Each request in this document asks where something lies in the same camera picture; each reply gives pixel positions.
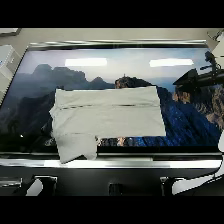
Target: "television screen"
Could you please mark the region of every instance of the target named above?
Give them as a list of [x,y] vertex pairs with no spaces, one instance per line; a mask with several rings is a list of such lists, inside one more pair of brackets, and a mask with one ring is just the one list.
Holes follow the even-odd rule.
[[[27,51],[1,105],[0,151],[57,153],[49,114],[56,88],[103,90],[150,85],[157,86],[166,136],[99,139],[99,147],[147,147],[150,152],[152,146],[217,146],[224,128],[223,86],[184,92],[173,85],[191,69],[196,69],[199,75],[211,71],[211,68],[200,70],[210,65],[205,61],[207,51],[207,48]],[[107,64],[103,60],[102,64],[72,63],[93,58],[106,59]]]

